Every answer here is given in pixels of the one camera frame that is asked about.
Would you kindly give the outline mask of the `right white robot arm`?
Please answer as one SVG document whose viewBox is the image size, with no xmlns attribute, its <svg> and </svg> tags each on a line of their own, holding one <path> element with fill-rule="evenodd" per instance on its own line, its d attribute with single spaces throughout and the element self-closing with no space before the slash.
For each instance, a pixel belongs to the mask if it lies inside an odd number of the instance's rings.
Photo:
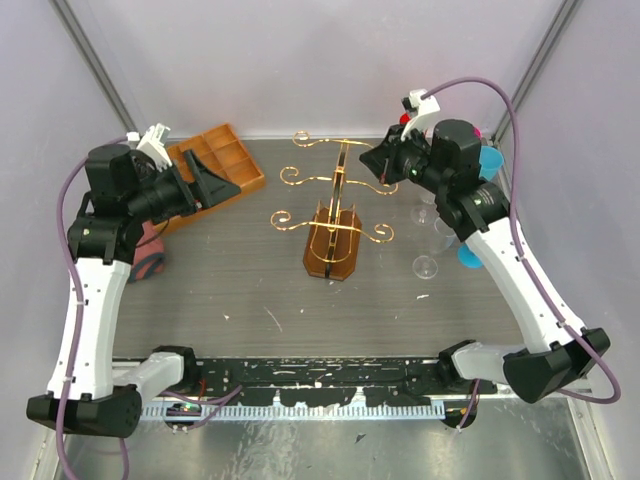
<svg viewBox="0 0 640 480">
<path fill-rule="evenodd" d="M 382 183 L 409 180 L 434 194 L 439 217 L 481 260 L 521 331 L 520 345 L 465 340 L 442 351 L 442 388 L 459 394 L 481 379 L 535 403 L 584 378 L 611 341 L 603 329 L 586 327 L 559 296 L 510 220 L 503 190 L 481 176 L 480 154 L 473 126 L 449 119 L 436 124 L 430 139 L 395 124 L 360 160 Z"/>
</svg>

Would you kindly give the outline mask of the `clear wine glass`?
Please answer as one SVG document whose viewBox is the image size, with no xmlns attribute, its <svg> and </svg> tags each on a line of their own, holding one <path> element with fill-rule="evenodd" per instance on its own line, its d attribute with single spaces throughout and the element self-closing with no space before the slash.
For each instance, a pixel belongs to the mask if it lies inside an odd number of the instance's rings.
<svg viewBox="0 0 640 480">
<path fill-rule="evenodd" d="M 414 274 L 423 280 L 429 280 L 438 273 L 436 257 L 451 247 L 457 235 L 441 218 L 434 221 L 427 229 L 423 242 L 423 252 L 413 261 Z"/>
<path fill-rule="evenodd" d="M 435 195 L 422 191 L 419 194 L 420 203 L 414 206 L 410 212 L 411 220 L 421 226 L 433 225 L 438 218 L 438 212 L 435 203 Z"/>
</svg>

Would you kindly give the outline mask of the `clear front wine glass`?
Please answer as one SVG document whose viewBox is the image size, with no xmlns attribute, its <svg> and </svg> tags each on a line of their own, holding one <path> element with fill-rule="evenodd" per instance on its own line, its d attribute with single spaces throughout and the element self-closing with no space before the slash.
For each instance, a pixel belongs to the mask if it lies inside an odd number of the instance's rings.
<svg viewBox="0 0 640 480">
<path fill-rule="evenodd" d="M 451 247 L 457 235 L 441 218 L 434 221 L 427 229 L 423 242 L 423 252 L 413 261 L 414 274 L 423 280 L 429 280 L 438 273 L 436 257 Z"/>
</svg>

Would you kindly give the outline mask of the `light blue plastic wine glass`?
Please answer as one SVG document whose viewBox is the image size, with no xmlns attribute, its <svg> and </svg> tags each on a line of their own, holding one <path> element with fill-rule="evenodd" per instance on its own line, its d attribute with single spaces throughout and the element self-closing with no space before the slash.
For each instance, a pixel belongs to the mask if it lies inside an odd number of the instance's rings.
<svg viewBox="0 0 640 480">
<path fill-rule="evenodd" d="M 504 164 L 503 154 L 491 146 L 482 146 L 480 157 L 480 176 L 488 181 L 493 180 Z"/>
</svg>

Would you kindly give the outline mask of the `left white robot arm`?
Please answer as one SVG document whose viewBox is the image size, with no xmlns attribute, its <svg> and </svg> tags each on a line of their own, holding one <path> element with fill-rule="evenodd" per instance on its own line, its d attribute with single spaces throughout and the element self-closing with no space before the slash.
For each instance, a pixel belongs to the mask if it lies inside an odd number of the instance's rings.
<svg viewBox="0 0 640 480">
<path fill-rule="evenodd" d="M 44 394 L 29 399 L 27 417 L 58 433 L 127 438 L 143 406 L 161 393 L 194 393 L 200 368 L 192 348 L 160 346 L 120 377 L 112 372 L 122 294 L 147 222 L 187 217 L 240 194 L 193 151 L 186 182 L 165 156 L 112 143 L 82 163 L 90 189 L 76 219 L 61 228 L 70 296 L 58 362 Z"/>
</svg>

